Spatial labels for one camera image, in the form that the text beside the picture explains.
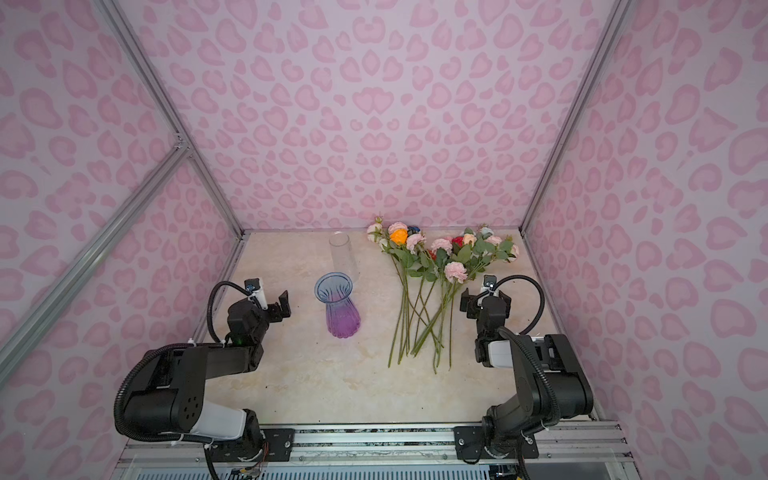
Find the purple glass vase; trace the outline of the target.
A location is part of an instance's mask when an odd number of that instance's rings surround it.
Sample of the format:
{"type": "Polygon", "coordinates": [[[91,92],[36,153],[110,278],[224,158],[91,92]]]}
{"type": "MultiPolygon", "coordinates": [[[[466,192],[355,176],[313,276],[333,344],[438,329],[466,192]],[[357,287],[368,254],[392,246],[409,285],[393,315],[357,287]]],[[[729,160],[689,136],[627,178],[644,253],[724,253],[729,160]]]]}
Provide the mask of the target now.
{"type": "Polygon", "coordinates": [[[327,273],[315,284],[315,297],[325,306],[327,330],[335,338],[350,338],[360,328],[360,313],[351,299],[353,289],[353,281],[342,272],[327,273]]]}

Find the pink peony branch with bud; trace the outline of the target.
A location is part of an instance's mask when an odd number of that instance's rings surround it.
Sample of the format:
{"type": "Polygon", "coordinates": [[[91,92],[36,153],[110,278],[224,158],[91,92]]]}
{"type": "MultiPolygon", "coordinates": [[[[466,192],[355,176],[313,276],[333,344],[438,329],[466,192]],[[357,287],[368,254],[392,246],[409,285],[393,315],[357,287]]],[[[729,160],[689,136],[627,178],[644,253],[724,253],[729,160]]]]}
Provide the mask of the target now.
{"type": "Polygon", "coordinates": [[[429,249],[427,238],[421,231],[419,234],[410,235],[407,241],[408,249],[414,254],[415,262],[408,269],[408,276],[417,280],[417,293],[413,296],[413,315],[416,322],[414,339],[410,349],[411,353],[416,339],[426,327],[430,312],[434,288],[437,285],[437,265],[434,252],[429,249]]]}

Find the orange rose stem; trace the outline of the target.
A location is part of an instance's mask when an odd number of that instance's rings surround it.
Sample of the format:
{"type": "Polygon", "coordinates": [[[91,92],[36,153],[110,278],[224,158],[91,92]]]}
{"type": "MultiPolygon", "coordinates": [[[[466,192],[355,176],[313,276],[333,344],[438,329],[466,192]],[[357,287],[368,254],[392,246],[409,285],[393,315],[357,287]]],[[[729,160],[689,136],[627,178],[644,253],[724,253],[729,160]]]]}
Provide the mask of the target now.
{"type": "Polygon", "coordinates": [[[413,265],[413,255],[407,248],[408,227],[403,222],[395,222],[387,229],[388,253],[392,258],[398,280],[401,284],[401,304],[397,320],[397,331],[393,342],[397,344],[397,364],[407,356],[410,348],[410,330],[412,307],[409,295],[408,269],[413,265]]]}

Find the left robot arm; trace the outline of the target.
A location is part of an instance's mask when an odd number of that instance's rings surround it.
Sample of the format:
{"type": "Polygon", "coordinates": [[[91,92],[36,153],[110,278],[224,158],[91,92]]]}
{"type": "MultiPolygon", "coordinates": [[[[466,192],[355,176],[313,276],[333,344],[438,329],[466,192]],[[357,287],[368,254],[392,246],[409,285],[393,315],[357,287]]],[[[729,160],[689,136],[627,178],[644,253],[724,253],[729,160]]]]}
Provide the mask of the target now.
{"type": "Polygon", "coordinates": [[[198,443],[213,462],[265,460],[268,440],[256,413],[207,400],[206,385],[256,371],[269,327],[290,316],[287,291],[265,309],[257,299],[244,299],[228,309],[230,332],[224,342],[148,351],[118,388],[113,406],[118,433],[145,443],[198,443]]]}

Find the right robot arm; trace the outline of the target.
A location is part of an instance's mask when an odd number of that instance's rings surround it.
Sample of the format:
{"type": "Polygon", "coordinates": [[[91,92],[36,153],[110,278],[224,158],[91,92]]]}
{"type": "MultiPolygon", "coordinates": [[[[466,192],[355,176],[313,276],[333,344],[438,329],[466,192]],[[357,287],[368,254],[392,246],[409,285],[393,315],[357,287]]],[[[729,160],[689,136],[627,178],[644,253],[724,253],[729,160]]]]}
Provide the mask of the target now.
{"type": "Polygon", "coordinates": [[[505,326],[510,307],[511,298],[503,293],[461,295],[460,310],[476,323],[476,361],[511,369],[515,382],[515,394],[489,407],[478,426],[453,429],[457,458],[468,464],[535,459],[537,433],[594,407],[592,388],[567,337],[512,332],[505,326]]]}

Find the clear glass cylinder vase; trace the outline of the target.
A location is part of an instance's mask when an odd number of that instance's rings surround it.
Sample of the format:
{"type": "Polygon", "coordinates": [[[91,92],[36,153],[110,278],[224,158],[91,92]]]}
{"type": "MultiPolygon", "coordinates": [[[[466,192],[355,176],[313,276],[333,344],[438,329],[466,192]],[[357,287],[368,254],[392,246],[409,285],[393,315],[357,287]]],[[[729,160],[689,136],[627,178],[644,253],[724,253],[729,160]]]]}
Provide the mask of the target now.
{"type": "Polygon", "coordinates": [[[360,272],[350,236],[345,232],[334,232],[329,238],[329,246],[334,271],[345,274],[353,283],[357,282],[360,272]]]}

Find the small mixed roses spray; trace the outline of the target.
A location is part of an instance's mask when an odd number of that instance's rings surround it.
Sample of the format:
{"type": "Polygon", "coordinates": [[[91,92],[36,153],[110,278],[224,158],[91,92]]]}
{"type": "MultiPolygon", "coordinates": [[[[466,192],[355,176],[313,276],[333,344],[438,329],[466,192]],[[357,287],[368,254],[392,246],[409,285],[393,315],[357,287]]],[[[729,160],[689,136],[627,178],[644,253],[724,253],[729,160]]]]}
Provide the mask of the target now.
{"type": "Polygon", "coordinates": [[[455,257],[464,266],[469,280],[474,280],[496,261],[512,263],[520,256],[512,236],[497,235],[488,226],[466,228],[453,243],[455,257]]]}

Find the red rose stem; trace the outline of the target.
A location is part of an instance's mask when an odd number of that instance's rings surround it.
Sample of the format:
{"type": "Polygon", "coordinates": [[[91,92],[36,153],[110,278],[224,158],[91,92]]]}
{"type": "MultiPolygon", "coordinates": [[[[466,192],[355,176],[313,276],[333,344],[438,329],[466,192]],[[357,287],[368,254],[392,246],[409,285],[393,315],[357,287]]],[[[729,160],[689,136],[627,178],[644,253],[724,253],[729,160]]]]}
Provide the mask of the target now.
{"type": "Polygon", "coordinates": [[[466,266],[458,259],[463,246],[463,236],[458,235],[451,238],[438,238],[430,247],[430,254],[435,263],[436,284],[439,286],[440,293],[436,311],[431,318],[431,333],[434,335],[432,357],[434,373],[438,372],[444,351],[451,349],[451,333],[445,333],[445,322],[452,309],[456,286],[467,279],[466,266]]]}

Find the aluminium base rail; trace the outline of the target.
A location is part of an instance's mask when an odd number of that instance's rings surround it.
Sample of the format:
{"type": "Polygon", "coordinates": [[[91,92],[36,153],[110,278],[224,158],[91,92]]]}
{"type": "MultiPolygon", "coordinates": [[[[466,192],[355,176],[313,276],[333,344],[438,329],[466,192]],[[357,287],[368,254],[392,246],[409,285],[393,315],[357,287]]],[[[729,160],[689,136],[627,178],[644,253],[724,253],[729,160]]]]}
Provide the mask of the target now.
{"type": "Polygon", "coordinates": [[[564,421],[517,453],[482,446],[477,423],[275,424],[265,450],[131,441],[114,479],[637,479],[620,426],[564,421]]]}

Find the diagonal aluminium frame strut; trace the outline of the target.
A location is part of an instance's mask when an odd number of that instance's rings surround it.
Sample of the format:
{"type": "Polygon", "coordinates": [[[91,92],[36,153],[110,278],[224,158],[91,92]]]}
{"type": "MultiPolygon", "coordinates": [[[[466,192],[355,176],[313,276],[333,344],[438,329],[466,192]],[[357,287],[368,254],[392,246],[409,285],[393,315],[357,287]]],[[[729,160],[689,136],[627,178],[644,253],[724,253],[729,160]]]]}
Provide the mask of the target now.
{"type": "Polygon", "coordinates": [[[1,346],[1,383],[7,384],[30,353],[50,331],[63,310],[70,305],[98,267],[122,241],[137,219],[162,191],[188,157],[189,145],[181,141],[161,164],[145,178],[124,204],[116,210],[97,235],[69,263],[39,301],[22,318],[20,325],[1,346]]]}

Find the right aluminium frame strut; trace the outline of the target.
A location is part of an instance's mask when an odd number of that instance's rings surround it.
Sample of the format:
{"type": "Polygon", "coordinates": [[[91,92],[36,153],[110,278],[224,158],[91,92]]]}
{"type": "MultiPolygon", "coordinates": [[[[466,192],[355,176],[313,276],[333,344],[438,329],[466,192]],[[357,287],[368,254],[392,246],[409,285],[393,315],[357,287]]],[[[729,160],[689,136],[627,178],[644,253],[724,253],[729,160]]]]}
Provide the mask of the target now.
{"type": "Polygon", "coordinates": [[[607,18],[605,27],[598,37],[595,51],[584,69],[584,75],[577,85],[576,92],[570,102],[569,109],[555,139],[553,148],[545,163],[542,175],[536,185],[530,205],[522,223],[520,234],[525,238],[532,230],[533,223],[540,209],[544,196],[556,173],[566,148],[577,131],[581,117],[586,110],[594,90],[599,85],[600,77],[610,62],[616,46],[621,38],[626,24],[631,20],[636,8],[636,1],[615,1],[607,18]]]}

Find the left aluminium frame strut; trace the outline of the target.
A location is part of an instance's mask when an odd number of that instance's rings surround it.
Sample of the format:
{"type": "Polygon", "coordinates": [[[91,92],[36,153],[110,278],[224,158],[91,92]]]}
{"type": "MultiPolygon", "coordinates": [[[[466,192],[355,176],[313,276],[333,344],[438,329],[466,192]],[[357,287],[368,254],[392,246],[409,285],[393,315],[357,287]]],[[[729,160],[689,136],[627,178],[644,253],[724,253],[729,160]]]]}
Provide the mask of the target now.
{"type": "Polygon", "coordinates": [[[174,132],[177,140],[187,150],[192,166],[210,195],[213,204],[223,216],[234,236],[237,239],[242,239],[245,235],[245,229],[237,219],[223,190],[206,164],[168,89],[152,65],[141,45],[138,34],[128,21],[119,2],[97,0],[94,4],[103,15],[107,25],[115,35],[116,41],[133,65],[149,96],[174,132]]]}

